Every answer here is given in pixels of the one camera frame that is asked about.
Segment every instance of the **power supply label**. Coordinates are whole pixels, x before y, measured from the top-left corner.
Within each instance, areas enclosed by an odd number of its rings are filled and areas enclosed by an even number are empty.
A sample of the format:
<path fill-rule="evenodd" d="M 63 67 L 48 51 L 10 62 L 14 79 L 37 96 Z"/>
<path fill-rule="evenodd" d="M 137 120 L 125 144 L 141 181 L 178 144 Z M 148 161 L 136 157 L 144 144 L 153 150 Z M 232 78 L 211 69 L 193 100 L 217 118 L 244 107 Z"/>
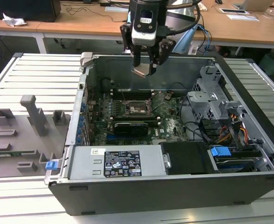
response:
<path fill-rule="evenodd" d="M 104 176 L 142 176 L 139 151 L 105 152 Z"/>

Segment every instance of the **desk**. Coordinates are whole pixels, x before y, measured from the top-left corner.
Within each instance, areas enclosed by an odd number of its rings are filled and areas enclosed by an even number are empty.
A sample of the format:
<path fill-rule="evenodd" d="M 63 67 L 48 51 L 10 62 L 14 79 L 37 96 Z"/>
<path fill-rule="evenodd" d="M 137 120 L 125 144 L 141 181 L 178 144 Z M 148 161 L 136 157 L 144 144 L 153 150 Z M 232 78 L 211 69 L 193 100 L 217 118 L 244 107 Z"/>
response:
<path fill-rule="evenodd" d="M 65 5 L 78 4 L 78 2 L 62 2 Z M 123 22 L 113 22 L 110 17 L 100 16 L 86 9 L 70 15 L 68 6 L 61 5 L 62 10 L 55 22 L 26 21 L 27 25 L 10 27 L 0 20 L 0 35 L 34 37 L 40 53 L 47 53 L 44 38 L 71 38 L 92 40 L 121 41 L 120 26 Z M 109 15 L 114 21 L 124 21 L 127 13 L 106 12 L 100 5 L 72 6 L 73 8 L 86 7 L 93 12 Z"/>
<path fill-rule="evenodd" d="M 225 14 L 220 14 L 216 8 L 233 8 L 231 3 L 243 0 L 223 0 L 223 5 L 217 5 L 213 0 L 203 0 L 208 11 L 202 12 L 205 28 L 212 34 L 212 44 L 222 46 L 273 48 L 274 49 L 274 19 L 262 16 L 262 12 L 255 12 L 260 22 L 230 20 Z M 115 21 L 126 19 L 127 14 L 121 12 L 105 12 L 104 7 L 99 5 L 85 7 L 96 13 L 110 15 Z M 94 40 L 122 40 L 119 31 L 121 22 L 112 22 L 109 17 L 103 17 L 90 11 L 80 11 L 70 15 L 66 6 L 56 22 L 46 23 L 28 21 L 28 25 L 22 27 L 9 27 L 0 21 L 0 35 L 30 36 L 37 41 L 41 53 L 46 53 L 44 38 L 73 38 Z M 200 45 L 203 34 L 197 31 L 193 45 Z"/>
<path fill-rule="evenodd" d="M 202 2 L 208 9 L 201 14 L 205 28 L 212 34 L 212 45 L 274 49 L 274 19 L 262 16 L 264 12 L 253 12 L 259 22 L 231 20 L 226 14 L 218 13 L 215 8 L 218 11 L 219 8 L 233 8 L 232 3 L 242 3 L 243 0 L 223 0 L 222 5 L 213 0 Z M 202 40 L 202 32 L 198 31 L 194 36 L 194 43 Z"/>

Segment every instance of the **blue tab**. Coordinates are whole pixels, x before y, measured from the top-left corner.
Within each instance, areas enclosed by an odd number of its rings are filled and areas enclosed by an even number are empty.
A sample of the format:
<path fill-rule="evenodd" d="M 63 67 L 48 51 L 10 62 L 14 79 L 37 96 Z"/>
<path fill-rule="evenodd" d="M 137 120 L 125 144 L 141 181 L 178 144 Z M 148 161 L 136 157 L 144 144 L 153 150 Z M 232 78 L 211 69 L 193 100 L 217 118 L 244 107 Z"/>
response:
<path fill-rule="evenodd" d="M 58 170 L 58 161 L 49 161 L 46 163 L 46 170 Z"/>
<path fill-rule="evenodd" d="M 231 156 L 231 152 L 228 147 L 216 147 L 211 149 L 212 155 L 213 156 Z"/>

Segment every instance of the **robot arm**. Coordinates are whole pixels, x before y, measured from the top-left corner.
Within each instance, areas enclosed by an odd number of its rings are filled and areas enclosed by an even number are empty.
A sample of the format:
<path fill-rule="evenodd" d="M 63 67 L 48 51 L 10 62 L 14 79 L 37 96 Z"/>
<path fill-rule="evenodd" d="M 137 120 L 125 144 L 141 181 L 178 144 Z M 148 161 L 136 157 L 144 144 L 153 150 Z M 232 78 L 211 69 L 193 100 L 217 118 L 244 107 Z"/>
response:
<path fill-rule="evenodd" d="M 184 33 L 193 28 L 200 19 L 198 3 L 192 1 L 180 5 L 168 5 L 168 0 L 130 0 L 130 20 L 123 24 L 121 34 L 124 48 L 133 56 L 134 72 L 142 77 L 156 72 L 157 65 L 162 65 L 176 45 L 167 36 Z M 167 10 L 195 6 L 197 18 L 195 22 L 181 30 L 172 30 L 165 25 Z M 150 63 L 140 63 L 141 52 L 148 52 Z"/>

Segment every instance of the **desktop computer tower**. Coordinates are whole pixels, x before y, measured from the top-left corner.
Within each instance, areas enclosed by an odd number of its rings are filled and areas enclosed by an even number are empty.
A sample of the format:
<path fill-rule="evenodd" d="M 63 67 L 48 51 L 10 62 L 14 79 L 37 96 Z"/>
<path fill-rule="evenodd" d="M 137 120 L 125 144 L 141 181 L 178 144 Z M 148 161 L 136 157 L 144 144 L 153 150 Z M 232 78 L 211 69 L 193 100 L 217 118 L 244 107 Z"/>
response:
<path fill-rule="evenodd" d="M 59 0 L 0 0 L 0 19 L 4 13 L 25 21 L 54 22 L 60 11 Z"/>

